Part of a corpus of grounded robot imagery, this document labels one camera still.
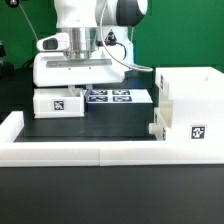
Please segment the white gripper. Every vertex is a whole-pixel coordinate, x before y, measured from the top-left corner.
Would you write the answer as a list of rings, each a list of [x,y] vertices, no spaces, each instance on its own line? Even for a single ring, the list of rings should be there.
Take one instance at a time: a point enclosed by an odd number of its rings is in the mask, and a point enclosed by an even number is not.
[[[75,86],[86,85],[88,102],[93,84],[122,82],[125,68],[95,42],[93,31],[62,31],[39,40],[33,65],[35,85],[69,86],[74,97],[80,96],[80,89]]]

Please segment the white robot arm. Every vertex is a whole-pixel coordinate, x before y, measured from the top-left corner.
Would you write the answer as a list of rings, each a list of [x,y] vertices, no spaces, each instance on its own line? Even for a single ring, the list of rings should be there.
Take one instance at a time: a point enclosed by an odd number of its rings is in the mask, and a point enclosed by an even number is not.
[[[128,29],[139,24],[147,0],[54,0],[54,35],[37,42],[36,99],[79,97],[82,87],[120,83],[128,70],[149,71],[133,61]]]

